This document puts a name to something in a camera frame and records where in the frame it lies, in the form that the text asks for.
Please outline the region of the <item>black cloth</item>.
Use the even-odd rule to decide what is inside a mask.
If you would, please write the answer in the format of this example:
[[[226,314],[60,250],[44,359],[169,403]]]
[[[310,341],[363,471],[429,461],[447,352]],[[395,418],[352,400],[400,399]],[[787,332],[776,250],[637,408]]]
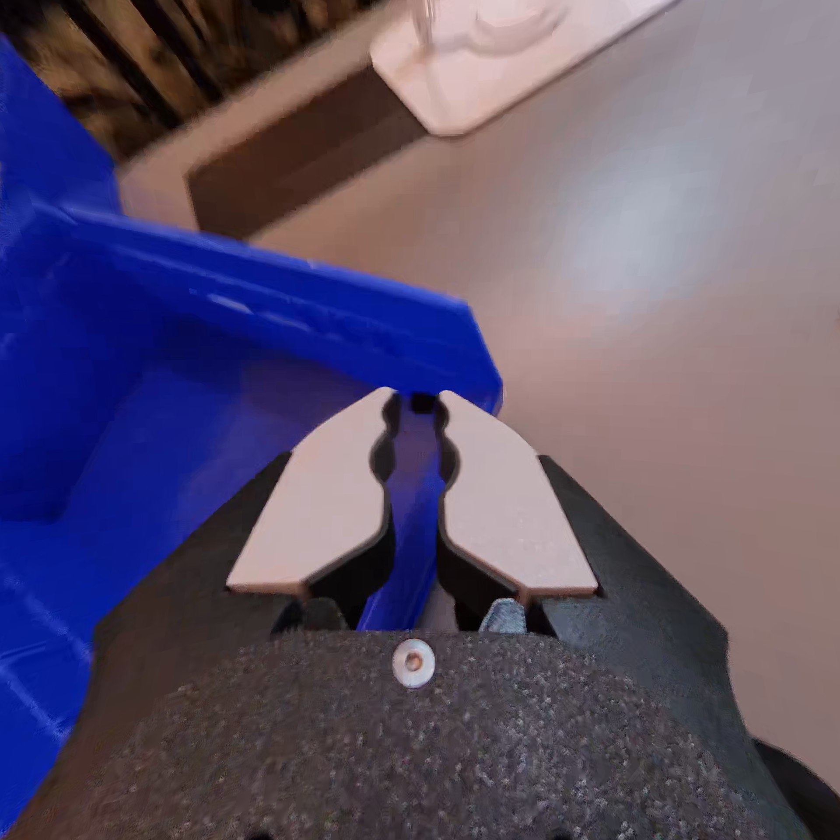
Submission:
[[[838,839],[838,793],[789,753],[757,739],[753,744],[785,800],[813,837]]]

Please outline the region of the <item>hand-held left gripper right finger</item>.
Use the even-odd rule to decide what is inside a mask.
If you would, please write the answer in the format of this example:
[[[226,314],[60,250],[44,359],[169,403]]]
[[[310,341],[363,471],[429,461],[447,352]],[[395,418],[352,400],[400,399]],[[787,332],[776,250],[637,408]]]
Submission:
[[[518,432],[461,395],[435,407],[437,579],[458,621],[478,627],[499,600],[526,615],[552,599],[590,599],[599,582],[550,483]]]

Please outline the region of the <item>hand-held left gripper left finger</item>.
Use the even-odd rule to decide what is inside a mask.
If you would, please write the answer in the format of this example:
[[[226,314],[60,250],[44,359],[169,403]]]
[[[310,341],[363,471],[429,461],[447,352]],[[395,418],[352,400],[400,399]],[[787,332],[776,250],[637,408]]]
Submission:
[[[387,480],[401,397],[373,390],[294,449],[226,580],[234,593],[330,599],[356,627],[388,582],[396,532]]]

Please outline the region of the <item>blue plastic bin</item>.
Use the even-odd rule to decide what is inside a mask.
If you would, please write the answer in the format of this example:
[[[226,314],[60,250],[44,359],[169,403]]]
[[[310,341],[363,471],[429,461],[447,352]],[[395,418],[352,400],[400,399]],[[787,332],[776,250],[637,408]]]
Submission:
[[[124,214],[2,37],[2,837],[77,722],[96,625],[381,385],[501,407],[464,302]]]

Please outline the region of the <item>white booklet stand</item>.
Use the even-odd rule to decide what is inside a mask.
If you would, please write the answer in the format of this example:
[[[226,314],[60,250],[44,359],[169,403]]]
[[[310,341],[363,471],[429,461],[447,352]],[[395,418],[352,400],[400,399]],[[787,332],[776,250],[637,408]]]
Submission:
[[[408,2],[373,69],[425,130],[468,134],[612,46],[673,1]]]

